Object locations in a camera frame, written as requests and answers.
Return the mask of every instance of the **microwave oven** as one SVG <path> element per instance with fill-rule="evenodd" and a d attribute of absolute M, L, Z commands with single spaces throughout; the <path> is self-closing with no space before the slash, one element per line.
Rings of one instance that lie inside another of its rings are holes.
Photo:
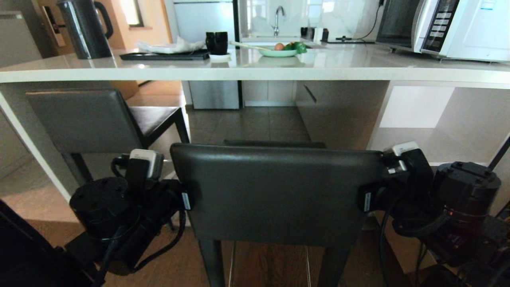
<path fill-rule="evenodd" d="M 438 58 L 510 61 L 510 1 L 386 0 L 375 42 Z"/>

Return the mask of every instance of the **white napkin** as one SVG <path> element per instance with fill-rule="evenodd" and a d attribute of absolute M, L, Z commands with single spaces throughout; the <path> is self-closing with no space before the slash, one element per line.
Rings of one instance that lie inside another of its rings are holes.
<path fill-rule="evenodd" d="M 175 44 L 162 44 L 162 45 L 150 45 L 144 41 L 138 40 L 135 45 L 141 50 L 161 53 L 161 54 L 174 54 L 192 52 L 201 49 L 205 45 L 205 41 L 199 41 L 196 43 L 188 43 L 183 38 L 177 36 L 177 43 Z"/>

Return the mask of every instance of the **stool backrest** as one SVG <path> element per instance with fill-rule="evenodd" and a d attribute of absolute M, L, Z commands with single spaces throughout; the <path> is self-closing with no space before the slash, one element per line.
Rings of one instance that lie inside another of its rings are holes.
<path fill-rule="evenodd" d="M 61 153 L 129 153 L 144 147 L 116 89 L 29 91 L 27 100 Z"/>
<path fill-rule="evenodd" d="M 198 240 L 349 250 L 365 219 L 358 189 L 386 172 L 377 151 L 176 143 L 170 153 Z"/>

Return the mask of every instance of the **black electric kettle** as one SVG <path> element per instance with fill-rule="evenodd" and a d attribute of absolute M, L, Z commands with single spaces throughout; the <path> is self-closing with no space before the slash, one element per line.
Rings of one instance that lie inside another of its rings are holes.
<path fill-rule="evenodd" d="M 67 32 L 79 59 L 112 56 L 107 39 L 113 35 L 113 27 L 103 4 L 92 0 L 59 0 L 57 6 L 62 12 Z M 103 15 L 106 33 L 103 32 L 96 9 Z"/>

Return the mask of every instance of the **white saucer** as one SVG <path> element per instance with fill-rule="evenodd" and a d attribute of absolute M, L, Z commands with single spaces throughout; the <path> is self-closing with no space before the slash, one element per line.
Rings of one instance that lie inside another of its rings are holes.
<path fill-rule="evenodd" d="M 215 59 L 215 60 L 229 59 L 230 58 L 230 53 L 227 53 L 226 55 L 212 55 L 212 54 L 209 54 L 209 58 Z"/>

